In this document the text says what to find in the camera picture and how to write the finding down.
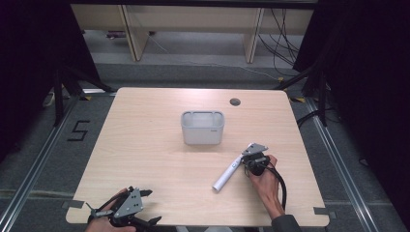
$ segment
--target white marker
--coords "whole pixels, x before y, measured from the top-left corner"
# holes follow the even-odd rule
[[[241,154],[228,166],[228,168],[226,168],[226,170],[223,172],[220,178],[212,186],[214,191],[219,192],[222,189],[222,187],[229,180],[229,178],[232,176],[235,170],[241,165],[242,157],[243,155]]]

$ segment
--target wooden table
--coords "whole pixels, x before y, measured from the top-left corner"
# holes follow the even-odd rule
[[[236,98],[239,106],[230,104]],[[219,110],[219,145],[186,145],[181,114]],[[120,189],[151,189],[136,216],[162,216],[159,225],[269,226],[271,220],[241,166],[219,193],[213,183],[248,144],[270,149],[287,186],[286,213],[301,226],[326,226],[313,207],[324,203],[286,94],[270,90],[122,88],[102,127],[74,200],[100,207]],[[84,223],[89,209],[70,208]]]

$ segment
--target gray container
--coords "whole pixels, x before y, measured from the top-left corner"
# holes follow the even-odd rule
[[[186,144],[220,144],[225,120],[219,111],[186,111],[181,127]]]

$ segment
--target cable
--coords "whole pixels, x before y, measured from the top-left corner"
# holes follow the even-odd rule
[[[330,108],[327,108],[325,110],[333,110],[333,109],[334,109],[333,107],[330,107]],[[319,112],[320,112],[319,110],[314,110],[314,111],[310,112],[309,114],[305,115],[304,117],[298,119],[298,121],[296,121],[298,123],[298,128],[300,128],[302,126],[302,124],[305,121],[307,121],[309,118],[318,115]]]
[[[270,164],[272,165],[272,167],[263,165],[259,162],[256,163],[256,165],[259,165],[261,167],[265,167],[267,170],[271,171],[279,180],[280,186],[282,188],[282,201],[281,201],[281,206],[283,208],[283,210],[285,211],[285,207],[286,207],[286,199],[287,199],[287,189],[286,189],[286,184],[284,183],[283,178],[280,176],[280,174],[278,173],[277,169],[274,167],[274,165],[270,162]]]

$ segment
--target black cable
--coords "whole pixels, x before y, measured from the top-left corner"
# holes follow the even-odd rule
[[[282,54],[278,53],[277,51],[275,51],[273,48],[271,48],[263,39],[262,37],[260,37],[260,35],[258,35],[260,41],[263,43],[263,45],[265,45],[265,47],[268,49],[268,51],[270,51],[271,53],[273,53],[274,55],[277,55],[281,60],[283,60],[284,62],[286,62],[289,65],[293,66],[293,62],[288,60],[285,56],[283,56]]]
[[[275,13],[274,13],[274,10],[273,10],[273,9],[271,9],[271,13],[272,13],[272,16],[274,17],[275,22],[277,23],[277,26],[278,26],[278,29],[279,29],[279,31],[280,31],[280,34],[283,35],[283,38],[285,39],[285,41],[286,41],[286,43],[287,43],[287,45],[288,45],[288,48],[289,48],[290,46],[293,46],[294,49],[296,49],[297,51],[299,51],[299,48],[298,48],[298,47],[296,47],[295,45],[293,45],[293,43],[291,43],[289,40],[287,40],[286,24],[285,24],[286,9],[282,9],[282,15],[283,15],[282,27],[280,27],[279,22],[278,22],[278,19],[277,19],[277,17],[275,16]]]
[[[325,110],[333,110],[333,107],[330,108],[326,108]],[[309,118],[316,116],[319,114],[319,110],[314,110],[311,111],[309,114],[305,115],[304,117],[298,119],[296,122],[298,123],[298,128],[300,128],[302,126],[302,124],[307,121]]]
[[[283,178],[280,176],[280,174],[278,173],[277,169],[274,167],[274,165],[270,162],[270,164],[272,165],[272,167],[268,167],[265,166],[259,162],[256,163],[256,165],[259,165],[261,167],[264,167],[266,169],[268,169],[269,171],[271,171],[279,180],[280,186],[282,187],[282,201],[281,201],[281,206],[283,208],[283,210],[285,211],[285,207],[286,207],[286,199],[287,199],[287,189],[286,189],[286,184],[284,183]]]

